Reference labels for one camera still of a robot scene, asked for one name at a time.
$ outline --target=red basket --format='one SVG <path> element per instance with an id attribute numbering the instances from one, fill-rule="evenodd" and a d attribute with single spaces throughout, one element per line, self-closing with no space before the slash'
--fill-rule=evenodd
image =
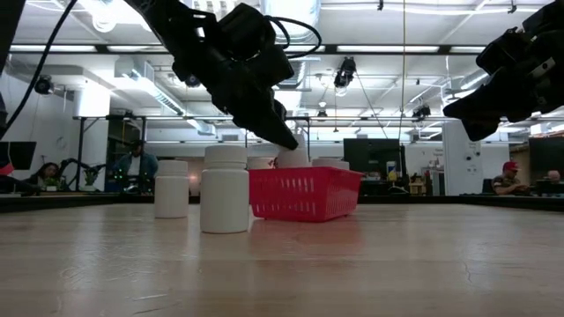
<path id="1" fill-rule="evenodd" d="M 361 173 L 333 167 L 250 170 L 255 217 L 322 222 L 352 213 Z"/>

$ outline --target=man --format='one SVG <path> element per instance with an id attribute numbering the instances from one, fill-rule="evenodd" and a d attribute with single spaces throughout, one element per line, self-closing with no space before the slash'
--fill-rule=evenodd
<path id="1" fill-rule="evenodd" d="M 521 184 L 516 178 L 519 167 L 516 162 L 503 164 L 503 174 L 492 180 L 493 191 L 497 195 L 518 195 L 525 193 L 529 186 Z"/>
<path id="2" fill-rule="evenodd" d="M 115 170 L 121 171 L 128 176 L 146 176 L 149 179 L 154 178 L 159 163 L 154 155 L 145 153 L 143 141 L 135 141 L 131 144 L 131 153 L 124 155 L 115 164 Z"/>
<path id="3" fill-rule="evenodd" d="M 560 172 L 558 172 L 558 171 L 548 171 L 548 175 L 546 176 L 546 178 L 552 184 L 559 184 L 560 183 Z"/>

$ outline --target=ceiling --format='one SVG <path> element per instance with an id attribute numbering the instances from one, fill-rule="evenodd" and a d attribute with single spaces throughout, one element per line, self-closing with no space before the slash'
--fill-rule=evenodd
<path id="1" fill-rule="evenodd" d="M 299 3 L 285 1 L 288 5 Z M 259 6 L 258 0 L 244 1 Z M 480 11 L 500 10 L 499 13 L 474 15 L 437 15 L 401 12 L 402 0 L 386 0 L 383 11 L 375 8 L 377 1 L 322 0 L 317 29 L 325 44 L 347 45 L 478 45 L 485 46 L 499 37 L 506 29 L 520 26 L 531 15 L 526 10 L 538 9 L 551 1 L 515 0 L 516 12 L 507 14 L 510 1 L 490 0 L 407 0 L 405 7 L 412 11 Z M 228 7 L 224 1 L 208 1 L 209 5 L 220 3 L 224 10 L 218 11 L 221 18 Z M 59 19 L 64 0 L 28 0 L 19 22 L 14 43 L 42 44 Z M 129 15 L 126 9 L 120 16 Z M 117 24 L 111 32 L 99 32 L 93 26 L 92 14 L 85 6 L 78 4 L 65 21 L 57 35 L 58 44 L 156 44 L 158 40 L 151 32 L 136 24 Z M 447 79 L 469 76 L 476 72 L 475 55 L 353 55 L 357 64 L 358 77 L 353 80 L 347 94 L 338 97 L 327 83 L 332 81 L 344 55 L 312 55 L 306 61 L 306 79 L 301 100 L 294 114 L 315 115 L 320 101 L 326 102 L 328 114 L 370 115 L 370 106 L 379 115 L 399 116 L 400 108 L 410 111 L 422 101 L 432 109 L 433 115 L 442 115 L 440 94 L 426 100 L 409 103 L 432 85 L 444 84 Z M 179 100 L 191 114 L 217 115 L 219 111 L 211 104 L 211 97 L 205 89 L 187 88 L 171 80 L 173 72 L 171 55 L 51 55 L 47 65 L 77 65 L 96 73 L 98 76 L 115 74 L 115 61 L 130 59 L 136 65 L 149 63 L 155 69 L 155 82 Z M 37 55 L 13 54 L 12 61 L 33 67 L 39 60 Z M 146 92 L 120 86 L 119 80 L 108 81 L 120 93 L 112 98 L 112 107 L 127 107 L 137 114 L 163 114 L 162 106 Z M 339 123 L 349 126 L 351 122 Z"/>

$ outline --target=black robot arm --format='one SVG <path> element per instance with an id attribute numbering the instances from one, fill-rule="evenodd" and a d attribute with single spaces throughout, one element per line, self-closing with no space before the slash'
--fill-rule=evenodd
<path id="1" fill-rule="evenodd" d="M 564 105 L 564 0 L 556 0 L 490 43 L 476 59 L 490 78 L 443 113 L 462 120 L 468 137 L 493 134 L 502 117 L 519 122 Z"/>
<path id="2" fill-rule="evenodd" d="M 106 164 L 100 164 L 97 166 L 89 166 L 85 163 L 78 162 L 75 158 L 67 158 L 66 160 L 61 162 L 59 166 L 59 171 L 57 172 L 56 178 L 60 178 L 63 175 L 64 170 L 69 166 L 70 163 L 74 163 L 82 168 L 84 168 L 88 173 L 96 173 L 98 174 L 102 168 L 106 167 Z"/>
<path id="3" fill-rule="evenodd" d="M 281 26 L 277 20 L 246 4 L 217 21 L 214 14 L 192 10 L 178 0 L 125 2 L 174 57 L 173 70 L 181 81 L 198 78 L 211 102 L 232 115 L 237 126 L 292 150 L 298 146 L 285 124 L 286 110 L 272 90 L 293 76 L 284 47 L 275 45 L 271 21 Z"/>

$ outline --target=wooden table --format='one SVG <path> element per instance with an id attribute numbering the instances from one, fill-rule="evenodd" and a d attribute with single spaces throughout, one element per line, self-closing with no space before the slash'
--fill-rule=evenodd
<path id="1" fill-rule="evenodd" d="M 363 205 L 325 224 L 201 234 L 151 205 L 0 215 L 6 317 L 562 316 L 564 217 Z"/>

